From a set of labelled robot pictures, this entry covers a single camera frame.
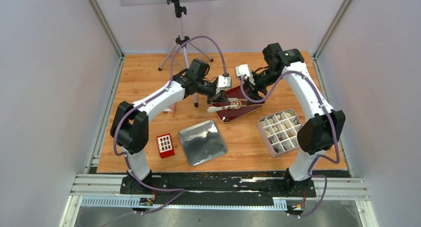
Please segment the red lacquer tray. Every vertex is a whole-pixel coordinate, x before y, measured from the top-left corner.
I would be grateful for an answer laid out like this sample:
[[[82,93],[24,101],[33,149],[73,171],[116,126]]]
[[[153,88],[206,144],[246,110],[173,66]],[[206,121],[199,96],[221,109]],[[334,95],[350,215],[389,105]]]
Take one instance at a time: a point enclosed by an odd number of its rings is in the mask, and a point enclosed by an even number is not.
[[[215,112],[218,119],[223,123],[234,121],[240,117],[243,117],[251,112],[254,112],[260,109],[264,105],[264,103],[251,103],[250,105],[247,105],[248,100],[241,93],[240,86],[236,86],[232,88],[231,90],[228,90],[226,94],[230,102],[239,100],[241,101],[242,106],[239,109],[230,109],[230,110],[222,110],[222,111]],[[211,103],[211,106],[219,107],[219,106],[224,106],[228,104],[229,103]]]

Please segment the silver compartment tin box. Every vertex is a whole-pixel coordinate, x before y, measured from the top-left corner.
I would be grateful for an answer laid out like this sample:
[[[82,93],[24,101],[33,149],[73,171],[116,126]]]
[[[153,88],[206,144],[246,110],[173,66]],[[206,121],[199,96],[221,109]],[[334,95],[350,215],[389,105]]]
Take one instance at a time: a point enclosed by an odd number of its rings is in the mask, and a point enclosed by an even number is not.
[[[292,109],[259,119],[257,129],[273,158],[299,150],[297,133],[302,123]]]

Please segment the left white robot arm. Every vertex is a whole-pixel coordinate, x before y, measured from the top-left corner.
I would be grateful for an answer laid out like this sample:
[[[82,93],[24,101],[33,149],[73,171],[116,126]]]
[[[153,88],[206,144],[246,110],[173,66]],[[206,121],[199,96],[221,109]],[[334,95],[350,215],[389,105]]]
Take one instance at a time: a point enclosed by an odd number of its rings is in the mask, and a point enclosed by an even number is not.
[[[128,173],[134,178],[133,187],[139,193],[148,193],[152,188],[152,180],[147,177],[151,170],[144,150],[150,122],[170,105],[196,93],[206,96],[208,103],[228,101],[225,90],[231,88],[229,73],[224,72],[211,82],[206,79],[209,70],[207,62],[194,59],[187,69],[172,75],[162,88],[148,97],[118,105],[110,130],[113,148],[122,149],[122,152],[115,151],[115,155],[124,156]]]

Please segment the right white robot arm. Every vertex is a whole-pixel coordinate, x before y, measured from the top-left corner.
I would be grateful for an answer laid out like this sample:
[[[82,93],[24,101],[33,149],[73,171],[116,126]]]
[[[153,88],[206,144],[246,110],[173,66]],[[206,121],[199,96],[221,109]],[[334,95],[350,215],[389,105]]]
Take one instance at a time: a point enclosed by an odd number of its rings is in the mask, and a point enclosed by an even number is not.
[[[306,122],[297,133],[299,151],[288,168],[288,179],[283,183],[284,191],[296,196],[303,190],[303,181],[311,178],[319,159],[340,163],[338,141],[346,116],[342,110],[336,110],[319,91],[298,49],[283,50],[279,43],[272,43],[262,53],[267,67],[260,73],[240,67],[235,72],[248,104],[264,103],[278,83],[284,80],[304,112]]]

